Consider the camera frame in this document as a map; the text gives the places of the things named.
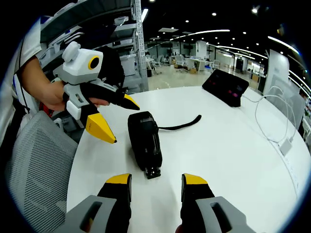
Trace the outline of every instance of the human hand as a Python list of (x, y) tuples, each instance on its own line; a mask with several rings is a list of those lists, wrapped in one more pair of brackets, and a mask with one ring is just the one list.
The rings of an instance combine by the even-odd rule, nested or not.
[[(49, 83), (44, 90), (44, 98), (41, 101), (51, 110), (64, 111), (65, 102), (63, 101), (63, 94), (64, 83), (62, 81)], [(110, 104), (105, 100), (97, 98), (89, 98), (89, 100), (96, 106)]]

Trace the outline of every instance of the black strap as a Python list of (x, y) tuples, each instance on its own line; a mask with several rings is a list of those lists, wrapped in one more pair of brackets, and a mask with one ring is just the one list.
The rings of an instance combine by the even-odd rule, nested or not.
[(187, 124), (173, 126), (173, 127), (159, 127), (159, 129), (162, 129), (162, 130), (179, 130), (181, 128), (184, 128), (184, 127), (187, 127), (187, 126), (191, 126), (191, 125), (194, 125), (194, 124), (198, 123), (199, 120), (201, 120), (201, 118), (202, 118), (202, 116), (198, 115), (192, 122), (189, 122)]
[(22, 105), (17, 99), (13, 98), (13, 106), (15, 108), (15, 113), (13, 115), (13, 119), (11, 124), (6, 129), (6, 133), (4, 135), (4, 139), (2, 141), (0, 150), (1, 153), (7, 153), (7, 156), (3, 156), (1, 160), (7, 159), (11, 156), (13, 151), (13, 146), (16, 140), (16, 136), (20, 127), (20, 123), (23, 120), (23, 117), (26, 115), (25, 110), (29, 110), (29, 108)]

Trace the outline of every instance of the ceiling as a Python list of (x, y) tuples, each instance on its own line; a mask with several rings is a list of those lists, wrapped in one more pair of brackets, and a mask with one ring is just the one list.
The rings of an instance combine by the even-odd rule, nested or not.
[[(295, 44), (295, 37), (288, 29), (289, 26), (296, 24), (293, 18), (301, 13), (301, 11), (294, 10), (295, 6), (271, 6), (252, 1), (236, 4), (236, 1), (225, 3), (205, 0), (191, 1), (191, 3), (189, 1), (155, 0), (150, 2), (149, 0), (142, 0), (141, 6), (142, 9), (149, 9), (143, 22), (145, 42), (151, 42), (152, 44), (159, 43), (159, 41), (170, 42), (172, 38), (174, 38), (173, 41), (184, 42), (185, 40), (186, 43), (204, 40), (210, 44), (249, 50), (264, 56), (267, 56), (266, 50), (269, 52), (270, 49), (273, 49), (277, 52), (283, 52), (283, 55), (287, 56), (290, 62), (290, 70), (300, 78), (306, 77), (307, 79), (304, 81), (309, 86), (311, 84), (301, 57), (286, 46), (268, 39), (268, 36), (272, 36), (298, 48)], [(253, 8), (257, 8), (257, 14), (252, 12)], [(178, 29), (178, 31), (166, 32), (165, 34), (159, 32), (161, 28), (171, 27)], [(176, 35), (186, 35), (183, 32), (195, 33), (220, 29), (229, 29), (230, 32), (202, 33), (179, 39), (174, 37)], [(153, 41), (153, 38), (157, 38), (157, 36), (159, 36), (158, 41)], [(303, 66), (289, 56), (298, 60)], [(252, 54), (252, 57), (255, 57), (255, 61), (261, 61), (267, 67), (268, 59), (262, 60), (262, 57), (254, 54)], [(294, 75), (291, 75), (291, 77), (301, 83)]]

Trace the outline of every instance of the desk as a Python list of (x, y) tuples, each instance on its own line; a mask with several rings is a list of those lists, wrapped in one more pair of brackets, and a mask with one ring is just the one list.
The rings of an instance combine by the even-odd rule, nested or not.
[[(247, 89), (245, 95), (259, 95)], [(113, 104), (99, 111), (118, 142), (108, 144), (84, 132), (71, 169), (67, 211), (89, 195), (97, 195), (114, 175), (130, 172), (132, 218), (129, 233), (173, 233), (181, 224), (181, 174), (190, 173), (208, 181), (216, 196), (223, 196), (247, 217), (256, 232), (276, 232), (296, 204), (294, 186), (281, 156), (260, 132), (255, 122), (256, 104), (242, 98), (241, 107), (231, 108), (199, 86), (161, 89), (131, 96), (149, 111), (158, 126), (175, 126), (202, 119), (178, 131), (159, 131), (163, 156), (161, 176), (148, 180), (138, 168), (127, 130), (134, 110)], [(270, 137), (285, 133), (286, 117), (262, 100), (258, 120)], [(289, 123), (288, 135), (293, 133)], [(296, 132), (287, 154), (301, 195), (311, 170), (308, 149)]]
[(200, 60), (200, 59), (196, 59), (196, 58), (185, 58), (185, 59), (186, 59), (186, 63), (187, 63), (188, 68), (192, 68), (194, 66), (194, 62), (199, 62), (198, 73), (205, 69), (205, 62), (206, 62), (205, 60)]

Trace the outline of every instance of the yellow plastic part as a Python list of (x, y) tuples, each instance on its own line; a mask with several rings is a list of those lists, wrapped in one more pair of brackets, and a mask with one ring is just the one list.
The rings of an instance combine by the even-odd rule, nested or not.
[(116, 137), (113, 135), (109, 125), (100, 113), (95, 113), (87, 117), (86, 131), (105, 142), (111, 144), (116, 142)]
[(106, 183), (122, 183), (122, 184), (127, 184), (127, 179), (129, 177), (130, 173), (118, 175), (118, 176), (113, 176), (110, 179), (106, 181)]
[(99, 56), (94, 56), (94, 57), (91, 58), (91, 60), (88, 62), (88, 69), (95, 69), (95, 68), (92, 68), (92, 67), (91, 67), (91, 63), (92, 63), (92, 61), (93, 61), (95, 58), (98, 58), (98, 59), (99, 59)]
[(133, 102), (138, 108), (140, 108), (140, 106), (132, 99), (132, 97), (130, 97), (129, 95), (125, 94), (124, 95), (125, 99), (130, 100), (131, 102)]
[(190, 175), (185, 173), (184, 174), (186, 177), (186, 184), (206, 184), (207, 181), (204, 180), (203, 178), (199, 177), (199, 176), (194, 176), (194, 175)]

